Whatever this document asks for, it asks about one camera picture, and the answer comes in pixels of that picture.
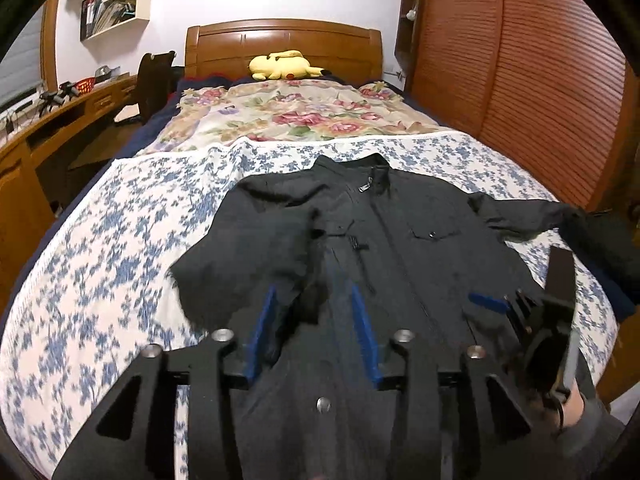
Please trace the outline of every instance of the window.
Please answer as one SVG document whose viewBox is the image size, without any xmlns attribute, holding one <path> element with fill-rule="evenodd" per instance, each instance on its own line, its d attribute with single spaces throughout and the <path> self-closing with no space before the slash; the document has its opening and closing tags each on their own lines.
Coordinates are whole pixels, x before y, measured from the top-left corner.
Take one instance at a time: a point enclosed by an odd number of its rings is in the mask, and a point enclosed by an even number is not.
<svg viewBox="0 0 640 480">
<path fill-rule="evenodd" d="M 0 62 L 0 110 L 32 95 L 43 85 L 40 33 L 44 6 L 29 20 Z"/>
</svg>

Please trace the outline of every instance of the wooden wardrobe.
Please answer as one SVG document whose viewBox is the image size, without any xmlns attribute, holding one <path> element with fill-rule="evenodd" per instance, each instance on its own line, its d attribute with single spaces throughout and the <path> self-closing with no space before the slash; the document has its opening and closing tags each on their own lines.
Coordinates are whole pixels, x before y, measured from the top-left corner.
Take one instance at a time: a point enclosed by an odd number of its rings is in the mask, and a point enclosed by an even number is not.
<svg viewBox="0 0 640 480">
<path fill-rule="evenodd" d="M 417 0 L 417 9 L 406 89 L 436 120 L 564 202 L 596 210 L 625 195 L 638 78 L 582 0 Z"/>
</svg>

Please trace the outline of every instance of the red basket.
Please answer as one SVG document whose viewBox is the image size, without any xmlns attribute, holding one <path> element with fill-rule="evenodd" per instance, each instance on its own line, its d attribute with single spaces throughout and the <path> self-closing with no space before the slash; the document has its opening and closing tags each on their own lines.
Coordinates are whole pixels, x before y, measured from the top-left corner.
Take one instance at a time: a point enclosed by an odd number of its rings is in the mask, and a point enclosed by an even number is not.
<svg viewBox="0 0 640 480">
<path fill-rule="evenodd" d="M 95 85 L 95 77 L 88 77 L 86 79 L 82 79 L 82 81 L 78 81 L 76 83 L 76 88 L 81 94 L 88 94 L 91 90 L 94 89 Z"/>
</svg>

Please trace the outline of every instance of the book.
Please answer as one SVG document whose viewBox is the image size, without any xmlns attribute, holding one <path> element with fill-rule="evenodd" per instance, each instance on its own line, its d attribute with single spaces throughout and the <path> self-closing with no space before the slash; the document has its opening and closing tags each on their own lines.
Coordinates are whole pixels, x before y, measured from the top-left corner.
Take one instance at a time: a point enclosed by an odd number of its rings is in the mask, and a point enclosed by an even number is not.
<svg viewBox="0 0 640 480">
<path fill-rule="evenodd" d="M 94 28 L 94 3 L 95 0 L 83 0 L 80 13 L 80 41 L 88 38 Z"/>
<path fill-rule="evenodd" d="M 109 27 L 113 27 L 119 22 L 126 21 L 132 16 L 130 15 L 131 5 L 121 0 L 109 2 L 101 11 L 94 25 L 93 33 L 97 34 Z"/>
</svg>

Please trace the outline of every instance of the stuffed toy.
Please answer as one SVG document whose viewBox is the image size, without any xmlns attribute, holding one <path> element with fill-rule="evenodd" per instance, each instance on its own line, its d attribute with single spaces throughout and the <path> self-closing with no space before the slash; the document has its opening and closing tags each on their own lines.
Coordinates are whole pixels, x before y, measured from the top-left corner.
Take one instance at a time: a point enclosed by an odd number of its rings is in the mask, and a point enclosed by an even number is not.
<svg viewBox="0 0 640 480">
<path fill-rule="evenodd" d="M 268 56 L 257 56 L 249 63 L 249 70 L 256 81 L 265 79 L 296 79 L 322 75 L 322 68 L 310 66 L 297 50 L 273 52 Z"/>
</svg>

